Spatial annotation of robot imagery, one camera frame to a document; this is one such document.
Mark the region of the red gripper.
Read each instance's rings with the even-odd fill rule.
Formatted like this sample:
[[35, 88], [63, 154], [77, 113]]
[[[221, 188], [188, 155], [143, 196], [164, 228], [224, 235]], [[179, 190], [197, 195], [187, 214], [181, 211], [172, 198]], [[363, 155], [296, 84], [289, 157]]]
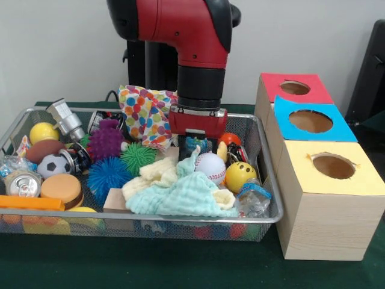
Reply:
[[211, 152], [217, 153], [218, 138], [220, 138], [227, 125], [228, 113], [226, 109], [217, 111], [198, 111], [183, 108], [173, 104], [169, 109], [168, 123], [171, 132], [179, 135], [179, 161], [188, 157], [186, 135], [198, 135], [210, 138]]

